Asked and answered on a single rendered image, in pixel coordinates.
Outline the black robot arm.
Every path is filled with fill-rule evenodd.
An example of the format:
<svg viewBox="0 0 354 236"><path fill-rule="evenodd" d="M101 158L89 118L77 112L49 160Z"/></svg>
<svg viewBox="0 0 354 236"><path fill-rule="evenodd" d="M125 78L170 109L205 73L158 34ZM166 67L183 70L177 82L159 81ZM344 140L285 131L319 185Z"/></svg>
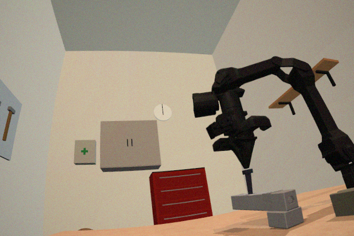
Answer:
<svg viewBox="0 0 354 236"><path fill-rule="evenodd" d="M280 67L293 69L286 74ZM238 124L234 115L229 112L227 117L223 112L231 107L242 107L240 97L244 95L245 90L240 86L271 74L291 84L294 90L301 93L322 136L322 142L318 144L322 158L325 158L336 172L341 171L347 189L354 188L354 143L337 127L315 86L313 70L304 61L273 56L243 68L219 69L211 92L192 94L195 118L216 115L216 111L219 111L219 101L222 114L206 128L210 139L215 139L223 133L225 136L231 127L232 130L237 130ZM349 164L350 162L352 163Z"/></svg>

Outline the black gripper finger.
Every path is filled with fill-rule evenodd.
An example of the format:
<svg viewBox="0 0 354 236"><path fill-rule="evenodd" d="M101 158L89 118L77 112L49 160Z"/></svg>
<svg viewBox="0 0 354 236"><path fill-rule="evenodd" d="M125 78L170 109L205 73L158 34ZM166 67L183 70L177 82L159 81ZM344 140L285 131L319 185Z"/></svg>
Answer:
<svg viewBox="0 0 354 236"><path fill-rule="evenodd" d="M257 137L243 137L233 141L239 148L242 162L246 169L249 168L256 139Z"/></svg>
<svg viewBox="0 0 354 236"><path fill-rule="evenodd" d="M232 143L232 144L227 144L226 146L224 146L225 148L229 148L230 150L232 150L234 152L234 154L238 157L238 160L240 161L241 165L243 166L243 168L245 169L244 167L244 164L242 162L242 158L241 158L241 155L240 155L240 151L239 151L239 148L237 147L236 144Z"/></svg>

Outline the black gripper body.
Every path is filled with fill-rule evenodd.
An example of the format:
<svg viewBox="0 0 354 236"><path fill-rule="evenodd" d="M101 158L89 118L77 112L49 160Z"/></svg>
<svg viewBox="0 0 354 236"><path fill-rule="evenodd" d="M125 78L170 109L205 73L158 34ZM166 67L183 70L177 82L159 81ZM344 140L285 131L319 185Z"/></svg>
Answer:
<svg viewBox="0 0 354 236"><path fill-rule="evenodd" d="M238 124L237 130L226 132L227 138L220 138L213 143L213 151L229 151L229 148L225 148L227 144L232 144L237 138L243 137L255 137L254 130L260 128L262 131L271 127L270 120L266 116L250 116L246 119L247 111L243 111L242 107L231 107L226 109L223 113L228 117L228 113L231 112ZM224 136L224 137L225 137Z"/></svg>

